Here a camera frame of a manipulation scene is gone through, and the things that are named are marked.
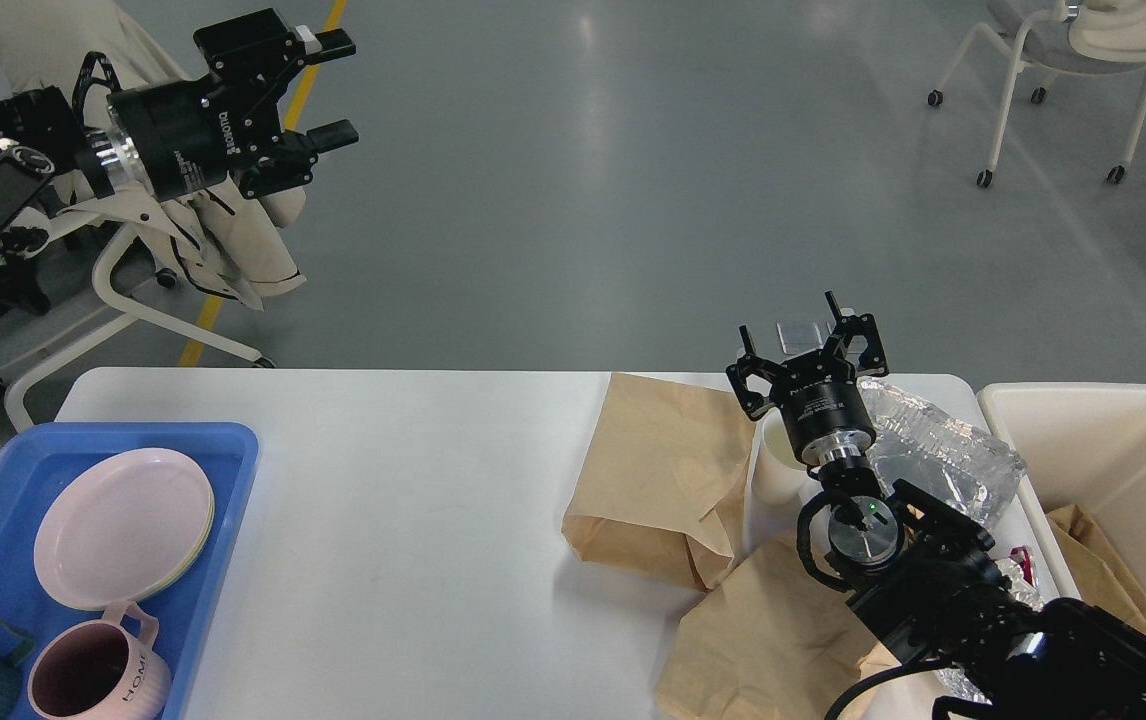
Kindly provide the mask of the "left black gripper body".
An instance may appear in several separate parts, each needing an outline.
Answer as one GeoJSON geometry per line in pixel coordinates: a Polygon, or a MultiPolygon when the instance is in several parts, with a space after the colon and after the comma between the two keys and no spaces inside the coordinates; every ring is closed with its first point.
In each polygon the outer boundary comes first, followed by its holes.
{"type": "Polygon", "coordinates": [[[225,181],[261,199],[284,190],[282,95],[262,70],[112,92],[99,161],[112,183],[142,183],[160,201],[225,181]]]}

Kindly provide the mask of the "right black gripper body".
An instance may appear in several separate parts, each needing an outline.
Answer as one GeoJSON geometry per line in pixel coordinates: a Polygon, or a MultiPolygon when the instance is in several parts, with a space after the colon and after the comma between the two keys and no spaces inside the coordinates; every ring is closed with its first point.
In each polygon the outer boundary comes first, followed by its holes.
{"type": "Polygon", "coordinates": [[[771,381],[796,461],[821,468],[838,457],[864,456],[876,426],[858,392],[858,369],[842,354],[821,350],[791,357],[771,381]]]}

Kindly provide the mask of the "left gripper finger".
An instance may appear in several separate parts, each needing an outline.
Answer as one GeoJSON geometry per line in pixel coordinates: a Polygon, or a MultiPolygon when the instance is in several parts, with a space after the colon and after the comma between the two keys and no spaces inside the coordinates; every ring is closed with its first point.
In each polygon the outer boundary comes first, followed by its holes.
{"type": "Polygon", "coordinates": [[[312,182],[320,156],[358,143],[358,130],[342,119],[305,133],[284,130],[280,135],[249,143],[240,155],[238,190],[245,199],[295,190],[312,182]]]}
{"type": "Polygon", "coordinates": [[[199,28],[193,42],[209,68],[209,85],[230,96],[281,96],[305,68],[358,53],[345,29],[290,26],[272,8],[199,28]]]}

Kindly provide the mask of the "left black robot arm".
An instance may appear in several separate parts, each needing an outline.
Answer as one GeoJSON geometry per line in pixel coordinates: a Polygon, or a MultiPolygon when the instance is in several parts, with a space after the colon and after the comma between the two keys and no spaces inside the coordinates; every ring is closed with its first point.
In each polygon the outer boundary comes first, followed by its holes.
{"type": "Polygon", "coordinates": [[[273,9],[193,36],[190,77],[112,1],[0,1],[0,316],[44,314],[37,258],[55,220],[121,224],[163,269],[256,307],[303,284],[280,229],[303,211],[322,154],[352,123],[289,130],[280,101],[303,70],[352,56],[343,29],[273,9]]]}

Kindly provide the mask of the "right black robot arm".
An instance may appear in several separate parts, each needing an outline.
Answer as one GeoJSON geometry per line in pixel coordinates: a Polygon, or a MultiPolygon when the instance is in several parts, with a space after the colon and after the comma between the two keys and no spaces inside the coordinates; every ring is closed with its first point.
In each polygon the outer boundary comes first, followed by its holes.
{"type": "Polygon", "coordinates": [[[898,662],[851,684],[826,717],[894,679],[960,670],[983,701],[944,694],[934,719],[1146,719],[1141,632],[1081,600],[1018,601],[983,525],[910,480],[881,486],[858,379],[888,374],[884,343],[873,315],[825,300],[833,324],[821,346],[774,361],[741,324],[727,377],[747,418],[779,414],[794,460],[821,484],[794,523],[803,570],[842,593],[898,662]]]}

